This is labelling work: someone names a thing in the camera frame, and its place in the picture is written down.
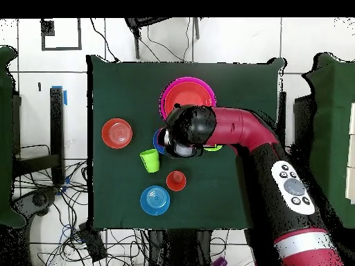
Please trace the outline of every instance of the blue bowl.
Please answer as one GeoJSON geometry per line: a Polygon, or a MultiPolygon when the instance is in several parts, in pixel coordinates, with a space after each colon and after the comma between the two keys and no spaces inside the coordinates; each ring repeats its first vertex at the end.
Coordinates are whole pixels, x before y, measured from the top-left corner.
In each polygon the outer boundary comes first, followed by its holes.
{"type": "Polygon", "coordinates": [[[169,205],[169,193],[161,186],[150,186],[141,194],[141,207],[149,215],[161,215],[169,205]]]}
{"type": "Polygon", "coordinates": [[[164,146],[158,144],[158,135],[160,133],[161,129],[158,129],[158,131],[155,132],[154,137],[153,137],[153,145],[154,148],[158,150],[160,154],[165,154],[164,146]]]}

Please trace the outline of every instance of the floor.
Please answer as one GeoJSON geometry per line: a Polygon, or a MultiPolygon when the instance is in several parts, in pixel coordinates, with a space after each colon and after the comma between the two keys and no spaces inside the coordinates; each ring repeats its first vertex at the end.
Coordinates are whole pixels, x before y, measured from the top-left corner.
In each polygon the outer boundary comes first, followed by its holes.
{"type": "MultiPolygon", "coordinates": [[[[77,19],[52,19],[55,36],[46,37],[46,47],[75,47],[78,45],[77,19]]],[[[113,61],[137,61],[132,33],[124,19],[81,19],[81,51],[42,51],[39,19],[0,19],[0,44],[18,50],[19,56],[10,65],[16,88],[22,96],[21,146],[49,145],[49,88],[55,85],[67,90],[64,106],[65,165],[84,162],[87,158],[87,65],[86,54],[96,54],[113,61]]],[[[194,62],[265,63],[273,57],[287,61],[282,79],[287,92],[286,144],[293,142],[293,101],[311,93],[302,73],[311,70],[313,57],[319,52],[331,52],[342,60],[355,59],[355,18],[204,18],[199,21],[200,39],[192,44],[192,18],[168,19],[149,28],[149,38],[168,47],[182,59],[194,62]]],[[[148,39],[147,28],[141,30],[139,43],[141,62],[179,61],[163,46],[148,39]]],[[[25,148],[22,157],[45,154],[45,147],[25,148]]],[[[76,166],[68,167],[71,174],[76,166]]],[[[34,174],[34,180],[42,184],[46,175],[34,174]]],[[[31,180],[21,177],[15,183],[14,197],[31,190],[31,180]]],[[[85,185],[80,169],[71,179],[85,185]]],[[[75,191],[68,189],[71,197],[75,191]]],[[[74,208],[78,224],[87,219],[87,194],[79,193],[74,208]]],[[[91,260],[68,262],[59,254],[49,255],[64,240],[63,224],[68,224],[71,213],[62,197],[44,217],[36,217],[31,229],[31,253],[34,266],[122,266],[132,262],[144,266],[144,256],[132,241],[132,230],[107,230],[101,232],[103,242],[111,256],[131,255],[134,258],[106,258],[92,263],[91,260]]],[[[243,231],[214,231],[211,245],[212,260],[219,256],[227,259],[227,266],[254,266],[252,253],[246,245],[243,231]]],[[[82,254],[87,252],[81,245],[82,254]]],[[[78,260],[78,252],[70,249],[70,259],[78,260]]]]}

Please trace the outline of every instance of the orange bowl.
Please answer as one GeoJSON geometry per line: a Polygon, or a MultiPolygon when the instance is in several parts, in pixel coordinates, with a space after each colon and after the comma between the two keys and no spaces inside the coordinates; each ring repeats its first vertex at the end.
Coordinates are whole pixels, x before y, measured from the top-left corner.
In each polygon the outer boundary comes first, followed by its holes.
{"type": "Polygon", "coordinates": [[[129,123],[120,118],[110,119],[101,131],[105,144],[114,149],[126,147],[132,140],[132,128],[129,123]]]}

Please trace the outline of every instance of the red robot arm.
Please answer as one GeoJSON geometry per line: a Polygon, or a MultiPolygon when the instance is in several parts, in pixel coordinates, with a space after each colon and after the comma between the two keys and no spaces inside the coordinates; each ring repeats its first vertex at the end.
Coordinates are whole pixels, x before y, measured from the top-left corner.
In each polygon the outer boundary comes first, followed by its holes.
{"type": "Polygon", "coordinates": [[[174,157],[196,156],[204,145],[249,150],[248,197],[257,197],[258,211],[262,205],[281,266],[343,266],[315,202],[261,118],[242,109],[184,105],[166,123],[158,140],[174,157]]]}

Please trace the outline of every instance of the green cup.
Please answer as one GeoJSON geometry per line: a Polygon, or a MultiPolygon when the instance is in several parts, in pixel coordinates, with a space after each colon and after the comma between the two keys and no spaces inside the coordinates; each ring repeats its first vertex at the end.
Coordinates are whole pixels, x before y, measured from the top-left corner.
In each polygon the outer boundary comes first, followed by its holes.
{"type": "Polygon", "coordinates": [[[159,153],[157,149],[150,149],[139,154],[148,172],[159,170],[159,153]]]}

